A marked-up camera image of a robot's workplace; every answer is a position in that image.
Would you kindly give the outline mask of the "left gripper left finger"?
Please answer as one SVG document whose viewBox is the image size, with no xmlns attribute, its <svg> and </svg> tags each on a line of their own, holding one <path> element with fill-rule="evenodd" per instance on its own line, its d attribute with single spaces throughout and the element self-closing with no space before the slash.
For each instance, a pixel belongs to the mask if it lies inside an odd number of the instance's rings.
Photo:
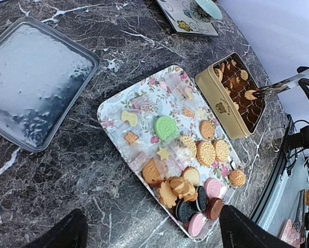
<svg viewBox="0 0 309 248">
<path fill-rule="evenodd" d="M 45 234 L 23 247 L 86 247 L 88 225 L 80 209 L 72 210 Z"/>
</svg>

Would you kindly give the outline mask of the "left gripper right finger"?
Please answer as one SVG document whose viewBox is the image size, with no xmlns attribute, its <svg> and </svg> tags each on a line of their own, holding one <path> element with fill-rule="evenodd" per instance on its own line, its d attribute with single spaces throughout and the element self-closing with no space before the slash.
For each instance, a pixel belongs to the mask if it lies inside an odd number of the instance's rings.
<svg viewBox="0 0 309 248">
<path fill-rule="evenodd" d="M 225 205 L 219 217 L 224 247 L 283 247 L 284 242 L 269 234 L 232 205 Z"/>
</svg>

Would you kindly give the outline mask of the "floral cookie tray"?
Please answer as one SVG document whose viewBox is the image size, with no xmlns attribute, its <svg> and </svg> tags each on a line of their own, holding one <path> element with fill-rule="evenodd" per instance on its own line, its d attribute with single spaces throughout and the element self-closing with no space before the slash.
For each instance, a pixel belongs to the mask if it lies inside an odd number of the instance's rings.
<svg viewBox="0 0 309 248">
<path fill-rule="evenodd" d="M 175 136 L 163 141 L 155 133 L 161 116 L 172 118 Z M 203 241 L 215 220 L 197 211 L 196 188 L 207 179 L 221 183 L 218 198 L 227 204 L 236 191 L 229 180 L 242 163 L 226 133 L 194 82 L 176 65 L 169 66 L 122 90 L 100 104 L 97 118 L 129 168 L 181 230 L 194 242 Z M 215 161 L 210 167 L 197 159 L 200 142 L 210 142 Z M 204 225 L 196 237 L 188 233 L 189 222 L 177 220 L 178 202 L 192 202 L 196 213 L 204 215 Z"/>
</svg>

